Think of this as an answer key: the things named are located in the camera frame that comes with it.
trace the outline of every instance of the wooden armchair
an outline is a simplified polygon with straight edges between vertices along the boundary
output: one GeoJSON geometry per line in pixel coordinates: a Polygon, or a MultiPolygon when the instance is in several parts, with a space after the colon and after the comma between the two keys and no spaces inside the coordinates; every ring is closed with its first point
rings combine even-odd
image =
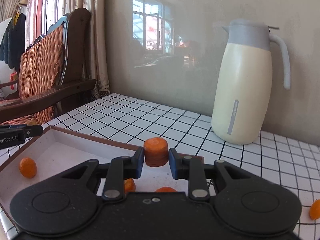
{"type": "Polygon", "coordinates": [[[18,80],[0,84],[18,84],[17,92],[0,101],[0,125],[43,124],[70,111],[79,93],[94,88],[96,80],[81,78],[90,17],[85,8],[62,16],[22,54],[18,80]]]}

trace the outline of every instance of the hat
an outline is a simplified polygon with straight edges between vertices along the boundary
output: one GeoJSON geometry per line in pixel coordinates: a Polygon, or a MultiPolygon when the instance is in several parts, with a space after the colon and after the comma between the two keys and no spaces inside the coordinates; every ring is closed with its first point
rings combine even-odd
{"type": "Polygon", "coordinates": [[[19,6],[27,6],[28,5],[28,0],[20,0],[20,2],[17,3],[19,6]]]}

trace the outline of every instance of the thermos handle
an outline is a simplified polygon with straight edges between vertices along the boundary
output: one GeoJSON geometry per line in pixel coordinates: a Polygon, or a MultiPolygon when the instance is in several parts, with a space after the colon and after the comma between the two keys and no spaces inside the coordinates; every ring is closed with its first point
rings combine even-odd
{"type": "Polygon", "coordinates": [[[272,33],[270,33],[270,41],[277,43],[281,49],[283,68],[284,68],[283,86],[285,89],[289,90],[290,83],[291,83],[291,70],[290,70],[290,60],[289,60],[287,45],[284,43],[283,39],[281,39],[279,36],[272,33]]]}

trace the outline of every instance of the white tiled table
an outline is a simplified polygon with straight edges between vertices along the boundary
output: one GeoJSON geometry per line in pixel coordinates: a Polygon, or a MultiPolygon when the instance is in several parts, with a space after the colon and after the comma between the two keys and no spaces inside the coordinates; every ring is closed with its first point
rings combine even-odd
{"type": "MultiPolygon", "coordinates": [[[[48,124],[138,146],[148,138],[162,137],[178,152],[204,156],[205,163],[224,159],[295,193],[303,206],[295,233],[303,240],[320,238],[320,219],[313,221],[308,215],[310,205],[320,199],[318,146],[264,131],[252,144],[233,145],[211,131],[209,116],[115,93],[48,124]]],[[[0,150],[0,164],[19,147],[0,150]]],[[[213,185],[208,185],[214,195],[213,185]]]]}

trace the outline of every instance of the black jacket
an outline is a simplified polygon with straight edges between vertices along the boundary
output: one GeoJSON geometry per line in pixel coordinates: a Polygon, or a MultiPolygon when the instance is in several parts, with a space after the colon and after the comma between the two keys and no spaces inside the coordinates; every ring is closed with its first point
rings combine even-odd
{"type": "Polygon", "coordinates": [[[15,68],[19,73],[20,57],[25,52],[25,26],[26,16],[20,14],[16,25],[13,25],[14,17],[11,19],[4,32],[0,44],[0,60],[15,68]]]}

